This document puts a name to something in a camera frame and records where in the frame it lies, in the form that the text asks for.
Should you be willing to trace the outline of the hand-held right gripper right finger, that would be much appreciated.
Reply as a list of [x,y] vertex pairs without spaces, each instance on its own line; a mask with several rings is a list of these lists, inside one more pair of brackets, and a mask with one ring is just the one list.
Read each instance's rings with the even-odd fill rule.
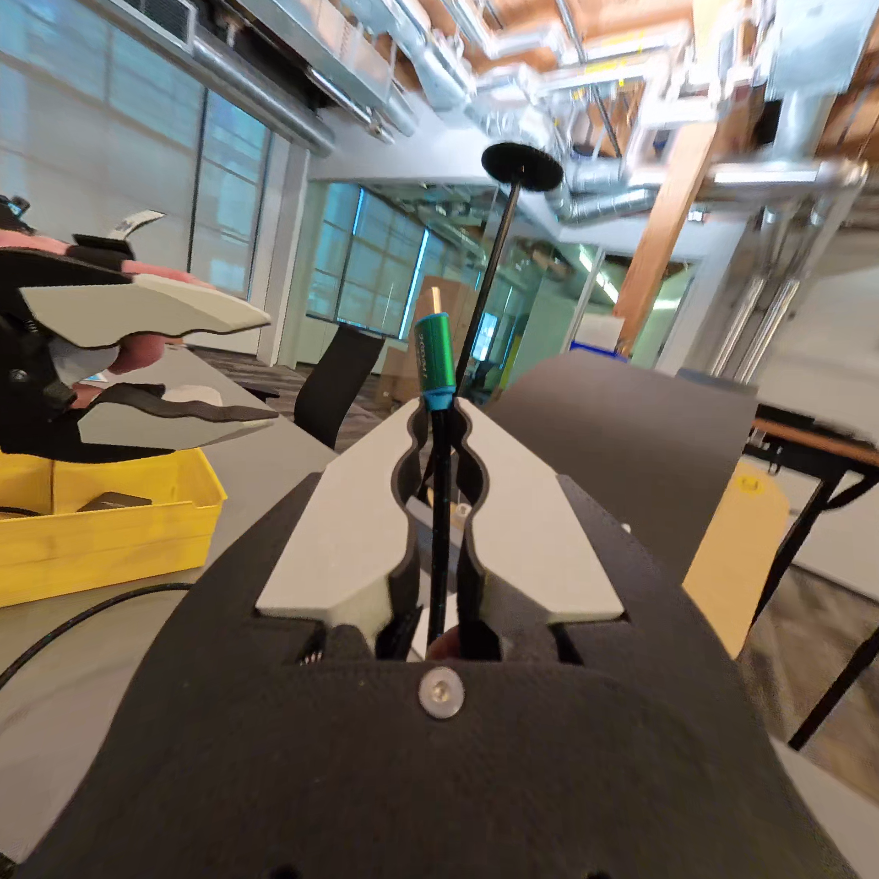
[[555,470],[463,402],[463,451],[483,491],[467,519],[481,580],[477,618],[491,628],[612,621],[623,605]]

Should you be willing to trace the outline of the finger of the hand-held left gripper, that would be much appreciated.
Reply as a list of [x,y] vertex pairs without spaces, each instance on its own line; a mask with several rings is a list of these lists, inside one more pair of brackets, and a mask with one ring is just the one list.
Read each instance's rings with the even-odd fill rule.
[[148,274],[129,283],[24,287],[21,296],[36,323],[85,350],[116,346],[133,335],[230,335],[271,323],[247,301]]
[[177,452],[259,432],[280,417],[265,407],[167,400],[164,390],[126,382],[109,387],[79,413],[80,439],[92,445]]

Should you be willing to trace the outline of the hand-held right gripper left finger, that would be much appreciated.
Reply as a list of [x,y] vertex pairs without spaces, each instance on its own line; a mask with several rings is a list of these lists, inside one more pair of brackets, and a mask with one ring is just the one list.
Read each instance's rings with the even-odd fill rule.
[[404,561],[409,519],[392,477],[419,447],[405,403],[320,474],[258,597],[264,616],[330,628],[384,628],[394,616],[390,577]]

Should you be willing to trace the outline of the black hdmi switch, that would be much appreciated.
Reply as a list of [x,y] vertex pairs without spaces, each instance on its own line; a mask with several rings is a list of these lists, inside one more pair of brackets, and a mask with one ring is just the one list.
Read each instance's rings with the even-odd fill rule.
[[137,509],[152,506],[154,501],[150,498],[132,495],[117,491],[105,491],[84,505],[80,506],[76,511],[80,513],[99,512],[99,511],[116,511],[125,509]]

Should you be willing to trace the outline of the person's left hand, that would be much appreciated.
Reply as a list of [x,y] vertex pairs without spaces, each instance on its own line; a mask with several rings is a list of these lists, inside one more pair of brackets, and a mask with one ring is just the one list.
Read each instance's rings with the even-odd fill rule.
[[[176,346],[182,343],[183,339],[180,337],[158,334],[142,333],[126,336],[119,344],[119,353],[115,360],[108,367],[100,368],[99,371],[120,376],[142,368],[148,368],[163,357],[168,346]],[[105,383],[94,384],[85,380],[75,383],[73,390],[76,394],[76,400],[72,403],[72,409],[86,408],[107,388],[109,388],[109,385]]]

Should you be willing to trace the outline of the wooden board with black surface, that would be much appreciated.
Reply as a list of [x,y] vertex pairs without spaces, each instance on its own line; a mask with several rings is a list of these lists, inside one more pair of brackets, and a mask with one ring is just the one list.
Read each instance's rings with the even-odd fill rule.
[[739,658],[789,501],[743,459],[745,392],[579,351],[539,363],[486,414],[630,527]]

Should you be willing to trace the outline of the yellow plastic bin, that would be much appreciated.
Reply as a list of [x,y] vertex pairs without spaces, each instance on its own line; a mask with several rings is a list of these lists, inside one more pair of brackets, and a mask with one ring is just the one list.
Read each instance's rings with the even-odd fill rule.
[[[150,507],[80,513],[105,491]],[[1,607],[196,569],[222,483],[200,449],[107,464],[1,456]]]

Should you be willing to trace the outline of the black office chair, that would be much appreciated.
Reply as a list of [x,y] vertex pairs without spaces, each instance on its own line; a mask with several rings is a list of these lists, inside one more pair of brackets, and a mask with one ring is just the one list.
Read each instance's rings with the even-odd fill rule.
[[383,346],[380,336],[340,325],[296,396],[293,423],[334,450],[341,425]]

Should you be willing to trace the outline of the wooden table with black legs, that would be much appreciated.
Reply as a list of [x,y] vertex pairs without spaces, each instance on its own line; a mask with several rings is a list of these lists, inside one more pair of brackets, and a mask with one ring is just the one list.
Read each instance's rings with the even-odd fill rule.
[[755,623],[819,518],[848,507],[877,487],[878,452],[876,445],[845,436],[814,418],[761,403],[743,453],[767,464],[771,476],[789,470],[817,481],[775,553]]

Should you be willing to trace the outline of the wooden ceiling beam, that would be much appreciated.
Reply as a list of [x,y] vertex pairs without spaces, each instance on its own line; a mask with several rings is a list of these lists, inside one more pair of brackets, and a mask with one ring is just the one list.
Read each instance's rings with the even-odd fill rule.
[[719,80],[716,61],[723,41],[718,20],[725,5],[692,3],[695,64],[699,73],[710,76],[706,99],[711,108],[700,112],[697,122],[678,128],[666,149],[662,185],[613,309],[622,319],[616,351],[624,357],[631,355],[651,313],[665,268],[716,151],[722,99],[722,85],[715,84]]

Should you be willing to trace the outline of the silver ventilation ducts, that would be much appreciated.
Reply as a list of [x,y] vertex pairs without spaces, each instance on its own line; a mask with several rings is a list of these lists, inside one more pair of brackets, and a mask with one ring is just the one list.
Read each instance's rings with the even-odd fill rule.
[[436,114],[464,117],[495,141],[548,161],[558,224],[657,213],[673,161],[654,142],[704,127],[712,162],[690,201],[770,207],[814,195],[810,272],[867,171],[814,157],[835,99],[852,84],[877,28],[877,2],[291,2],[324,52],[325,78],[351,80],[408,134],[395,84],[409,62]]

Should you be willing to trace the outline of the black pole with round base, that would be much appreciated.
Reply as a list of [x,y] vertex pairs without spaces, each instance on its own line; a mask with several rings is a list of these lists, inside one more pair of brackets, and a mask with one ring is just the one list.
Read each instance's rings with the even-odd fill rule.
[[562,165],[551,155],[526,144],[504,141],[486,148],[481,157],[482,167],[489,177],[509,192],[501,216],[487,265],[479,286],[477,300],[467,326],[456,368],[456,396],[461,392],[467,364],[482,321],[490,288],[495,280],[506,238],[514,219],[522,191],[545,193],[555,189],[564,177]]

